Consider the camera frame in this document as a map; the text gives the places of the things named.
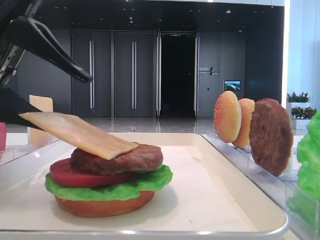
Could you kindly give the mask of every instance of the door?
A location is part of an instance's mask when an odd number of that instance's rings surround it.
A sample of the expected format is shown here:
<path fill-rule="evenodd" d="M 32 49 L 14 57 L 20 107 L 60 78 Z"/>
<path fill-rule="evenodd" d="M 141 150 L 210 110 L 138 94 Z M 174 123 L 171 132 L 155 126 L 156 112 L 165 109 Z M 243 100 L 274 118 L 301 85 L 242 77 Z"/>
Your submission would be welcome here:
<path fill-rule="evenodd" d="M 134 41 L 133 33 L 115 33 L 115 116 L 134 117 Z"/>
<path fill-rule="evenodd" d="M 73 59 L 93 76 L 90 84 L 73 81 L 73 114 L 79 117 L 111 116 L 111 34 L 72 32 Z"/>
<path fill-rule="evenodd" d="M 152 33 L 135 34 L 136 42 L 136 106 L 135 116 L 153 116 L 153 49 Z"/>
<path fill-rule="evenodd" d="M 111 117 L 111 34 L 93 32 L 93 116 Z"/>
<path fill-rule="evenodd" d="M 161 36 L 160 117 L 195 117 L 195 34 Z"/>
<path fill-rule="evenodd" d="M 115 116 L 153 116 L 153 34 L 115 34 Z"/>
<path fill-rule="evenodd" d="M 90 70 L 91 32 L 72 32 L 72 57 L 88 73 Z M 72 80 L 72 112 L 79 117 L 92 117 L 90 84 Z"/>

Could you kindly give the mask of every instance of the ceiling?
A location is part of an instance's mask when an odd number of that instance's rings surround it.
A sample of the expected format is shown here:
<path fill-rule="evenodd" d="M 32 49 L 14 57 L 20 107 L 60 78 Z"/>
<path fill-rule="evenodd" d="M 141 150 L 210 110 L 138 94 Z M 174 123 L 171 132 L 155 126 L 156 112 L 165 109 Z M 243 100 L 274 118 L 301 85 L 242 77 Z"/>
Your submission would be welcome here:
<path fill-rule="evenodd" d="M 146 0 L 45 0 L 35 19 L 51 29 L 245 32 L 283 24 L 284 7 Z"/>

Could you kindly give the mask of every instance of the hamburger bun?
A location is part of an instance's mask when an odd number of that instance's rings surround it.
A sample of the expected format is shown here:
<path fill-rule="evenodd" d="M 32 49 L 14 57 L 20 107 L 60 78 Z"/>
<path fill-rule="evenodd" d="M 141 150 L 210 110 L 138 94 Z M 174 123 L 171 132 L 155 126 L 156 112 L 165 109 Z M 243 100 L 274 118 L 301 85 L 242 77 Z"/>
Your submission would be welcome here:
<path fill-rule="evenodd" d="M 214 106 L 213 125 L 217 135 L 226 143 L 237 139 L 241 127 L 241 107 L 232 91 L 222 93 Z"/>
<path fill-rule="evenodd" d="M 126 214 L 143 207 L 154 196 L 154 191 L 141 191 L 140 196 L 128 200 L 74 201 L 55 196 L 59 207 L 78 217 L 101 218 Z"/>
<path fill-rule="evenodd" d="M 244 149 L 250 146 L 250 122 L 252 119 L 252 112 L 255 110 L 255 101 L 248 98 L 242 98 L 239 100 L 239 104 L 241 106 L 241 127 L 233 145 L 239 149 Z"/>

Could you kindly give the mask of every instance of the tiled floor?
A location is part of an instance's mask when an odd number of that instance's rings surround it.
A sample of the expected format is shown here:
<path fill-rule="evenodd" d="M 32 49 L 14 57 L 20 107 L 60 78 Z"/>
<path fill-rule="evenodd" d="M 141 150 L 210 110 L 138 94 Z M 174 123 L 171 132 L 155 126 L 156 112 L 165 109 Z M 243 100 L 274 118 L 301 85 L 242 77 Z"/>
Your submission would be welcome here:
<path fill-rule="evenodd" d="M 191 118 L 109 118 L 90 117 L 85 120 L 109 133 L 144 132 L 144 133 L 196 133 L 205 134 L 213 128 L 213 119 Z M 8 133 L 26 133 L 27 128 L 18 125 L 8 125 Z M 304 136 L 307 130 L 293 130 L 296 136 Z"/>

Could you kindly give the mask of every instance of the wall sign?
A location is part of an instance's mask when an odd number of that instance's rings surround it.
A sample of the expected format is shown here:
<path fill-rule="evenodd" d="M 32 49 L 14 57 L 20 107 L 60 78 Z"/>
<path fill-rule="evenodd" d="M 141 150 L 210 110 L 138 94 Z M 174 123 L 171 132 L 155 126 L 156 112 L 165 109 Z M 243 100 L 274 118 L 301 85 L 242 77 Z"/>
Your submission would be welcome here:
<path fill-rule="evenodd" d="M 214 67 L 213 66 L 201 66 L 199 67 L 199 73 L 200 74 L 208 74 L 208 75 L 219 75 L 218 71 L 213 71 Z"/>

